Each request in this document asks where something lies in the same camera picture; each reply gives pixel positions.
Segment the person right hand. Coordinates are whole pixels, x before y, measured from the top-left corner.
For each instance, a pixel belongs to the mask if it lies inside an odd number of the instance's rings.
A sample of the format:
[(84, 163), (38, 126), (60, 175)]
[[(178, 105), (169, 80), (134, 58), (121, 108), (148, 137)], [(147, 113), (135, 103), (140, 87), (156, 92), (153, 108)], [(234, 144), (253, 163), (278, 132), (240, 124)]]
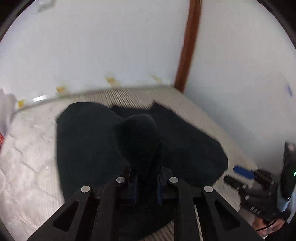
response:
[(273, 221), (272, 225), (266, 225), (261, 218), (255, 216), (254, 221), (252, 222), (252, 227), (263, 239), (265, 239), (268, 235), (280, 230), (284, 224), (284, 220), (277, 219), (276, 221)]

